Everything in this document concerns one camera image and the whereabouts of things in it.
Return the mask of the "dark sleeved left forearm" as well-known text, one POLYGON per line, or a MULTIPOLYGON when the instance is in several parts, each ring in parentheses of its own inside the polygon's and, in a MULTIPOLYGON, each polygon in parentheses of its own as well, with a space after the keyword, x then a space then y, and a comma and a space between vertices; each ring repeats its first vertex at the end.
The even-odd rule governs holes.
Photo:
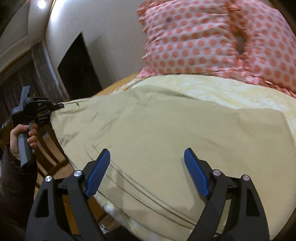
POLYGON ((36 181, 36 159, 20 166, 7 145, 1 170, 1 240, 25 240, 36 181))

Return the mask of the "person's left hand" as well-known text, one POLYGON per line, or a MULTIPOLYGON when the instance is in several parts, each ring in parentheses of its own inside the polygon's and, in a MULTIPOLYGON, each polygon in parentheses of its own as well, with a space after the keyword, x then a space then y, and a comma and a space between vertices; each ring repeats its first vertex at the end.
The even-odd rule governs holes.
POLYGON ((38 137, 37 137, 37 131, 38 131, 38 125, 34 123, 32 125, 32 129, 29 130, 29 125, 17 125, 14 129, 11 130, 10 133, 10 151, 13 156, 15 156, 18 160, 20 160, 20 154, 19 154, 19 148, 18 148, 18 136, 21 133, 28 133, 29 137, 27 139, 28 144, 31 148, 36 149, 38 137))

